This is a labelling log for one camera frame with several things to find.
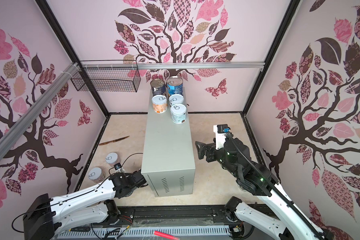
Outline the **white can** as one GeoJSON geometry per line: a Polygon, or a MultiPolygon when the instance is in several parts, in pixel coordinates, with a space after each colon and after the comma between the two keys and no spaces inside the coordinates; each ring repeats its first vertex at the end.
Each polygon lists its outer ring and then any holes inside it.
{"type": "Polygon", "coordinates": [[[171,106],[171,116],[175,124],[182,124],[186,121],[187,107],[183,104],[171,106]]]}

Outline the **patterned can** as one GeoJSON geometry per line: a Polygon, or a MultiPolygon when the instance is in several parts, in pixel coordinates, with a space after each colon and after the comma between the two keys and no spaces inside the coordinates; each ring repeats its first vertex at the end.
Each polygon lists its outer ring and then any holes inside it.
{"type": "Polygon", "coordinates": [[[169,97],[169,103],[170,103],[170,107],[177,104],[183,104],[184,96],[181,94],[173,94],[169,97]]]}

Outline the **orange label can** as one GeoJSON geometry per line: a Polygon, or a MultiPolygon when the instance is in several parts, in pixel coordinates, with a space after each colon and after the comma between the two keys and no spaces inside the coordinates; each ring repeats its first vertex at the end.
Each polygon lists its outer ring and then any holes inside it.
{"type": "Polygon", "coordinates": [[[164,95],[155,95],[152,97],[152,104],[154,112],[162,114],[168,109],[167,97],[164,95]]]}

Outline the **blue label tin can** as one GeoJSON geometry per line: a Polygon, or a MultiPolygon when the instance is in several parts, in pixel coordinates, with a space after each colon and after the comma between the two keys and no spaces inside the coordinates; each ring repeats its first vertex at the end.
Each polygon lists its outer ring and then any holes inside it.
{"type": "Polygon", "coordinates": [[[183,79],[179,76],[172,76],[166,82],[169,96],[178,94],[183,95],[183,79]]]}

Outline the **dark label tin can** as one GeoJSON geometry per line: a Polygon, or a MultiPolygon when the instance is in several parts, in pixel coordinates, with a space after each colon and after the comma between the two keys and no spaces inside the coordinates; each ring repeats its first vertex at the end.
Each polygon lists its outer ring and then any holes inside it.
{"type": "Polygon", "coordinates": [[[166,85],[162,79],[154,79],[150,83],[153,96],[166,95],[166,85]]]}

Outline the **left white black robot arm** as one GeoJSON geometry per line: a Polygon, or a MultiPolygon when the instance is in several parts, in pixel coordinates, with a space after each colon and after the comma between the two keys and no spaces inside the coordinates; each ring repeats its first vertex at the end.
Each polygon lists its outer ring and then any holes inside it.
{"type": "Polygon", "coordinates": [[[115,224],[121,213],[114,199],[130,196],[146,184],[140,171],[114,173],[100,184],[68,195],[38,196],[23,215],[26,240],[50,240],[72,228],[95,223],[115,224]]]}

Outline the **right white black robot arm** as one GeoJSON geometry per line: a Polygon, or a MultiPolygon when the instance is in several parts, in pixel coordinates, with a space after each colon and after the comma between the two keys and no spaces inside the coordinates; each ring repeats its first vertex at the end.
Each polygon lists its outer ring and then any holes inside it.
{"type": "Polygon", "coordinates": [[[232,222],[246,222],[274,240],[333,240],[334,234],[314,224],[294,204],[273,174],[251,160],[249,148],[239,139],[217,144],[195,142],[198,157],[208,163],[218,162],[230,172],[241,190],[258,197],[276,215],[272,218],[245,204],[237,197],[225,205],[227,218],[232,222]]]}

